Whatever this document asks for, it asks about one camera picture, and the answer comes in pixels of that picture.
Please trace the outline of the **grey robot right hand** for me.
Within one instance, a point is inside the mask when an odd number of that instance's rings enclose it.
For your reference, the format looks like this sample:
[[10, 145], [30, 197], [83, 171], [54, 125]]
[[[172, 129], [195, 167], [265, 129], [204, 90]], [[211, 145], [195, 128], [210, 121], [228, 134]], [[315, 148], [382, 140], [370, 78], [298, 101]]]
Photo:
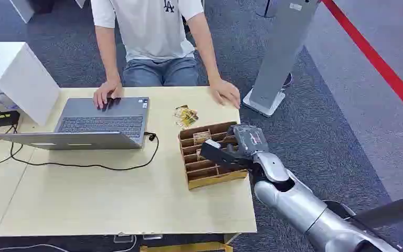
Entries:
[[261, 128], [248, 124], [235, 124], [229, 127], [227, 136], [233, 135], [238, 143], [234, 154], [251, 157], [258, 152], [269, 152], [268, 143]]

